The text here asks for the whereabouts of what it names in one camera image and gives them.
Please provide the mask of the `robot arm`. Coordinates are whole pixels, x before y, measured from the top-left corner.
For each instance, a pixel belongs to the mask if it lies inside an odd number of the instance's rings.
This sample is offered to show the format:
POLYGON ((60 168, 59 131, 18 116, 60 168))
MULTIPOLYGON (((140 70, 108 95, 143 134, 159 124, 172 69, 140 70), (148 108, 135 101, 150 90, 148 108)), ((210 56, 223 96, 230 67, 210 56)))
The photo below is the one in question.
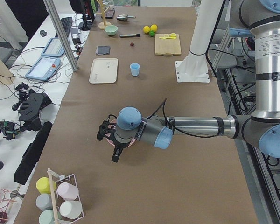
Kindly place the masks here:
POLYGON ((145 118, 138 109, 125 107, 116 124, 107 125, 115 146, 113 162, 132 140, 166 149, 174 134, 240 139, 280 159, 280 0, 233 0, 230 8, 228 35, 252 37, 255 47, 255 82, 239 88, 230 77, 225 87, 230 102, 236 102, 244 114, 194 118, 152 113, 145 118))

